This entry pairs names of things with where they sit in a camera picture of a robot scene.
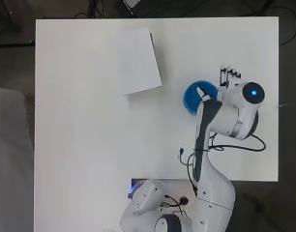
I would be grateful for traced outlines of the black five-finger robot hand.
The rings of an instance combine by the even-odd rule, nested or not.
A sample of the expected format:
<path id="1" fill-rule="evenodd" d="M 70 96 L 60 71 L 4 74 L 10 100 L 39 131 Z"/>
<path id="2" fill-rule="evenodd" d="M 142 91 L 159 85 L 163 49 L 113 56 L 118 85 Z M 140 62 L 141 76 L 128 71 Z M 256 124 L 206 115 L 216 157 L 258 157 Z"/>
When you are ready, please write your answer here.
<path id="1" fill-rule="evenodd" d="M 225 93 L 238 84 L 242 83 L 242 75 L 230 66 L 221 66 L 219 86 L 217 87 L 216 99 L 222 101 L 225 97 Z M 196 87 L 197 94 L 204 100 L 213 98 L 213 94 L 209 94 L 208 90 L 204 87 Z"/>

